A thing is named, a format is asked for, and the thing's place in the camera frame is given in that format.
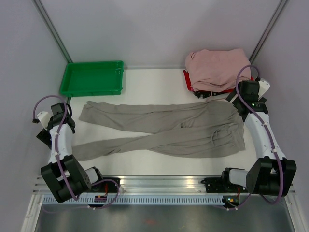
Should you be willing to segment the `grey trousers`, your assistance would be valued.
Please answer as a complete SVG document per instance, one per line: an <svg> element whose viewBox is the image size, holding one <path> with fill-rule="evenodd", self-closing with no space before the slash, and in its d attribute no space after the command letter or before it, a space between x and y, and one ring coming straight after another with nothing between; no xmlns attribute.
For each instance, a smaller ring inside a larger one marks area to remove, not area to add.
<svg viewBox="0 0 309 232"><path fill-rule="evenodd" d="M135 150L150 150L184 158L218 158L243 151L244 123L236 108L225 101L173 105L114 105L88 101L79 119L139 137L94 141L74 146L76 159Z"/></svg>

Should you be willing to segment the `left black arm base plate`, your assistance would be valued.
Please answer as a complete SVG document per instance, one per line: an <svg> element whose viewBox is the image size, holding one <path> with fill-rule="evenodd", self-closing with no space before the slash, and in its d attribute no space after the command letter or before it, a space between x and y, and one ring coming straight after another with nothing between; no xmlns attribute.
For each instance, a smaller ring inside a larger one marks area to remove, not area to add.
<svg viewBox="0 0 309 232"><path fill-rule="evenodd" d="M117 186L120 185L120 178L117 177L107 177L102 180L98 180L91 186L92 192L101 192L101 193L116 193Z"/></svg>

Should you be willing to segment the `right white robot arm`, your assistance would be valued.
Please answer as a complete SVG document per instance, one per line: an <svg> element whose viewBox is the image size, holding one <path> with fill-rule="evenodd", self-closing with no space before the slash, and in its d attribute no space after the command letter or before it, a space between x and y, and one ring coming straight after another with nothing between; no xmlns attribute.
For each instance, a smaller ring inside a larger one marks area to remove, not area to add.
<svg viewBox="0 0 309 232"><path fill-rule="evenodd" d="M250 194L263 196L285 197L289 192L297 166L295 161L286 158L271 130L266 99L260 93L268 87L266 81L241 81L238 89L227 97L249 129L256 162L249 171L226 168L220 179L225 191L239 186Z"/></svg>

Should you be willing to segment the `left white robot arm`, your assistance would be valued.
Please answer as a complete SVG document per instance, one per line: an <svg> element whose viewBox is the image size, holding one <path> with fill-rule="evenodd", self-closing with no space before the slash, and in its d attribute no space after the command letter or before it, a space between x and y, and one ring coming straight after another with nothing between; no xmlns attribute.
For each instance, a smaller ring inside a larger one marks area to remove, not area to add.
<svg viewBox="0 0 309 232"><path fill-rule="evenodd" d="M40 112L37 121L43 129L37 138L51 150L48 164L40 170L41 176L58 203L69 199L77 200L85 192L102 191L105 180L98 168L85 170L72 152L75 122L71 118L69 104L58 103L51 106L52 115Z"/></svg>

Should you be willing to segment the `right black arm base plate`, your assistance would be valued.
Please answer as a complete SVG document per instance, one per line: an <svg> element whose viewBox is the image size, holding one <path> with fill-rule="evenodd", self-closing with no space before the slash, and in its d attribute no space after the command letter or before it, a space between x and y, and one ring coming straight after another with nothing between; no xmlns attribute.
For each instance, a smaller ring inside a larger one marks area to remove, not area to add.
<svg viewBox="0 0 309 232"><path fill-rule="evenodd" d="M207 193L247 193L245 187L232 184L222 177L206 177L200 181L205 186Z"/></svg>

